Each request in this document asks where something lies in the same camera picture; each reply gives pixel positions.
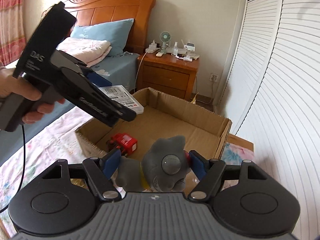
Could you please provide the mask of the left hand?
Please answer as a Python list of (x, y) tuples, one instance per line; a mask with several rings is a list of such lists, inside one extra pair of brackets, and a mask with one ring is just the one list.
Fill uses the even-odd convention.
[[(1, 104), (12, 93), (21, 95), (31, 101), (40, 100), (42, 93), (22, 77), (14, 78), (12, 76), (13, 72), (13, 68), (6, 68), (1, 63)], [(45, 114), (52, 113), (53, 110), (54, 104), (43, 103), (39, 105), (36, 111), (28, 112), (22, 118), (22, 121), (25, 124), (34, 124), (40, 121)]]

